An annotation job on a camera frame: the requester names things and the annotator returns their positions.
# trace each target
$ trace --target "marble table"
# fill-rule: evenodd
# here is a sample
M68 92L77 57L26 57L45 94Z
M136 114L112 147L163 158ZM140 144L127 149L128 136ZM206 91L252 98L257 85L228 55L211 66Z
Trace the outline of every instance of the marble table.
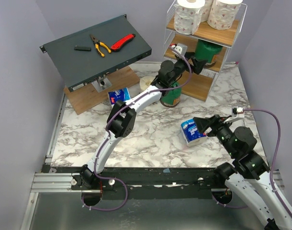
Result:
M132 64L139 77L155 76L159 63ZM139 85L129 89L131 97L138 95ZM214 114L227 116L232 106L249 106L238 67L227 64L212 87L206 102L181 95L175 108L160 102L144 109L136 118L132 133L114 149L106 162L107 167L216 167L232 162L217 138L208 138L203 144L188 147L180 131L183 121ZM108 101L77 115L67 101L56 141L51 166L79 167L87 163L100 144L104 126L111 111ZM266 161L253 115L231 126L249 127L258 143L254 148Z

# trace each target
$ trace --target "blue and white package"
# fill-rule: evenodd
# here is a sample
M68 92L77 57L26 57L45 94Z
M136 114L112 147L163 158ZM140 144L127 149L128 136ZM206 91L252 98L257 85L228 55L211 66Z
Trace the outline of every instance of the blue and white package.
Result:
M187 120L181 124L181 130L187 146L199 145L205 142L207 136L197 130L193 119Z
M115 90L113 92L108 92L110 103L113 106L118 100L122 102L130 99L130 94L128 88L123 88L121 90Z

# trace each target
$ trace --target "green can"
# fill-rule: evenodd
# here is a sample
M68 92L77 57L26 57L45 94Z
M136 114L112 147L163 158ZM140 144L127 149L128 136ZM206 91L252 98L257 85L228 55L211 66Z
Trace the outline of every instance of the green can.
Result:
M222 51L223 47L211 42L206 42L203 40L198 40L195 57L197 60L207 60L206 68L213 66L219 53Z
M177 86L180 86L180 84L178 82L175 82L173 84L173 87ZM172 108L179 104L180 96L181 88L171 90L164 97L161 98L160 102L162 103L162 105Z

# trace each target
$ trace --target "pliers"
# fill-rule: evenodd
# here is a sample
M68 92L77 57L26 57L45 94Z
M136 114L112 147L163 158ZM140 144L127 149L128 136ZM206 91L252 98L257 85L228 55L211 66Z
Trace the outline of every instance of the pliers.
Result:
M104 54L99 50L99 46L102 46L102 47L106 48L107 51L108 51L109 53L111 53L111 50L109 49L109 47L108 47L106 44L104 44L103 42L99 41L99 40L98 40L97 38L95 38L95 36L92 35L92 34L90 34L90 37L91 37L91 39L92 39L92 41L93 41L93 43L94 43L94 45L95 45L95 49L96 49L97 53L98 53L100 56L102 56L102 57L104 58Z

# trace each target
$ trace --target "wall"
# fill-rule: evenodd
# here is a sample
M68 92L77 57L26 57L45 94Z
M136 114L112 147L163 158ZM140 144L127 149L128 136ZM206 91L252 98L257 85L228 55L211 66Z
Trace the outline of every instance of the wall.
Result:
M256 34L273 0L243 0L247 4L247 12L242 31L237 38L228 61L239 61L250 40Z
M20 228L44 161L63 83L39 46L54 39L33 0L0 0L0 230Z
M292 204L292 0L274 0L239 67L251 106L271 110L280 119L277 166ZM255 113L255 119L271 161L277 125L266 114Z
M152 48L152 55L143 60L162 60L166 13L173 0L36 0L36 2L56 38L127 14L128 21Z

